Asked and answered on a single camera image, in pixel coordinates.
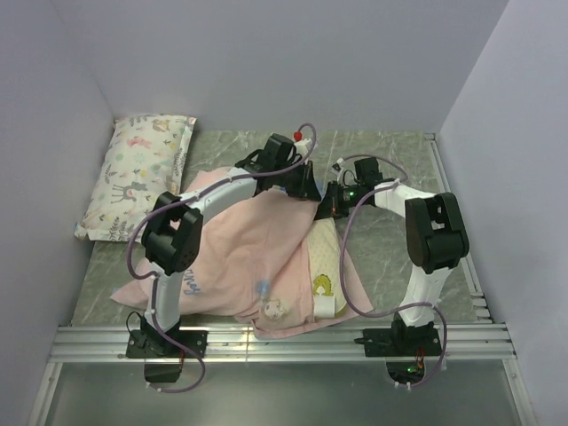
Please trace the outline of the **cream yellow-edged pillow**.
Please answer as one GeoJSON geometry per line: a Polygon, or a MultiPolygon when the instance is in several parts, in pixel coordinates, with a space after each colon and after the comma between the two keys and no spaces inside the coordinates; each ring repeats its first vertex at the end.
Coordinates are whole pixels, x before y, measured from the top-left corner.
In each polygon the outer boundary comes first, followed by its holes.
{"type": "Polygon", "coordinates": [[[340,280],[340,241],[332,218],[316,220],[307,234],[313,316],[340,318],[346,301],[340,280]]]}

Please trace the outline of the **pink pillowcase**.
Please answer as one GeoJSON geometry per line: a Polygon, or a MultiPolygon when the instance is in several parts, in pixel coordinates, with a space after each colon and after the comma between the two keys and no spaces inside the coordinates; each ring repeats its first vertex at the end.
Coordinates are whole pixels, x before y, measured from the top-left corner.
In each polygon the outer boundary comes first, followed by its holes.
{"type": "MultiPolygon", "coordinates": [[[[313,201],[270,189],[212,218],[202,229],[198,257],[183,274],[181,316],[233,317],[252,326],[256,336],[277,339],[356,318],[350,301],[370,311],[351,258],[340,253],[346,309],[340,318],[314,318],[307,234],[316,209],[313,201]]],[[[151,287],[149,279],[134,280],[112,298],[146,310],[151,287]]]]}

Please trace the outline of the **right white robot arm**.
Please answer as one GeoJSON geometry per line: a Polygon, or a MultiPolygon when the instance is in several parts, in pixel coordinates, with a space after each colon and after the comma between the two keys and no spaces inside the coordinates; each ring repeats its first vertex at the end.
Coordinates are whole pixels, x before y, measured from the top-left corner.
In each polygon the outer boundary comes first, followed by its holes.
{"type": "Polygon", "coordinates": [[[354,220],[360,208],[368,205],[388,210],[405,220],[406,252],[412,271],[400,306],[390,310],[390,330],[383,335],[364,335],[383,356],[415,354],[442,355],[443,332],[434,328],[439,315],[438,299],[447,278],[469,253],[469,237],[462,213],[453,193],[427,193],[406,182],[407,173],[386,178],[379,170],[382,157],[353,154],[354,182],[346,185],[344,160],[333,166],[338,179],[327,185],[319,204],[317,219],[354,220]]]}

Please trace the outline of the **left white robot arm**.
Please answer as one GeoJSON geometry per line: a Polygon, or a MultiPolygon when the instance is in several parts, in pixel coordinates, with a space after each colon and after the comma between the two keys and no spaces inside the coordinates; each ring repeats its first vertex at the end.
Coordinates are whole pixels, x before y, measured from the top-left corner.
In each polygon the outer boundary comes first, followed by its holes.
{"type": "Polygon", "coordinates": [[[203,227],[233,205],[275,186],[302,201],[319,201],[310,159],[317,139],[297,130],[287,138],[273,133],[261,149],[236,162],[211,185],[189,193],[158,196],[154,208],[135,228],[128,242],[126,267],[135,280],[152,281],[140,328],[130,340],[150,358],[201,354],[181,335],[178,303],[184,272],[199,255],[203,227]]]}

